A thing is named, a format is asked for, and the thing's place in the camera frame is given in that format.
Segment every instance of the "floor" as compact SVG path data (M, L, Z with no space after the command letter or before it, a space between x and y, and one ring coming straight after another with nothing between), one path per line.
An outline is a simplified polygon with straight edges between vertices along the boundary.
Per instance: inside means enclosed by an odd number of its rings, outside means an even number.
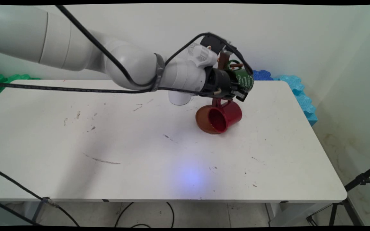
M81 226L113 227L128 202L60 202ZM269 217L264 203L207 203L172 202L175 213L174 228L228 228L228 227L268 227ZM21 204L9 204L20 210ZM318 225L328 225L331 206L313 216ZM41 225L75 226L58 209L44 205L37 218ZM131 227L147 224L152 228L169 228L172 212L166 203L133 203L122 215L118 227ZM338 206L335 225L351 225L343 206ZM295 226L309 226L303 219Z

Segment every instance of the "table top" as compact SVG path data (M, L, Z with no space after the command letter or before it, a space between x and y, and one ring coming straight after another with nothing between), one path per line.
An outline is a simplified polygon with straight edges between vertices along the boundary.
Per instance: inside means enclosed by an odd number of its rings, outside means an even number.
M122 89L111 80L14 83ZM6 88L0 171L56 201L339 202L347 193L288 84L256 81L242 120L201 131L211 98ZM32 201L0 176L0 200Z

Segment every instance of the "white wall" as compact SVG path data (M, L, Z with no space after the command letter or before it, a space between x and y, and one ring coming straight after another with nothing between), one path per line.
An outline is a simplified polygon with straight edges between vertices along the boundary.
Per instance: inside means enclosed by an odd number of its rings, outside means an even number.
M54 6L38 7L61 15ZM162 55L169 56L195 35L210 31L232 41L254 70L268 70L273 77L282 74L301 77L305 93L317 107L319 122L314 130L343 183L370 167L370 6L66 7L87 28ZM6 76L27 73L43 79L107 79L106 75L90 70L58 70L2 54L0 73ZM332 134L326 139L328 143L324 140L326 134ZM343 145L341 149L331 147L329 142L333 142L334 136L335 142ZM361 195L351 193L351 199L364 222L370 224L370 187L360 187L359 191Z
M360 39L346 61L341 58L350 51L344 44L332 60L342 65L332 67L326 80L317 80L323 88L313 88L323 95L313 129L343 184L370 168L370 25ZM370 184L357 186L349 197L364 224L370 225Z

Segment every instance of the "green cup with text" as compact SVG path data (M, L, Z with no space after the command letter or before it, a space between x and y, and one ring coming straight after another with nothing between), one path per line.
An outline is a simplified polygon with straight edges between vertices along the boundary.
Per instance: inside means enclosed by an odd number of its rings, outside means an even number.
M240 64L238 60L232 59L228 62L226 66L228 70L231 70L232 63ZM236 78L238 79L239 85L241 85L244 88L248 88L249 90L252 89L252 87L254 86L254 78L250 76L248 72L246 72L245 69L242 69L242 67L238 67L237 70L232 70L232 71L235 73Z

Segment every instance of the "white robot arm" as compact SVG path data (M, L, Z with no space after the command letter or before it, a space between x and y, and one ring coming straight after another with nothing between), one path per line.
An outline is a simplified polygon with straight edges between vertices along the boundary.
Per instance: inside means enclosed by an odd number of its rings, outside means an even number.
M127 89L152 87L157 69L156 54L110 35L93 30L90 33L122 64L132 80L143 86L130 83L122 71L68 19L33 6L0 5L0 53L66 70L103 72ZM221 88L222 93L216 95L218 98L238 96L240 89L231 87L235 77L230 76L230 72L212 68L219 51L191 43L187 52L188 59L174 58L166 65L160 87L196 92Z

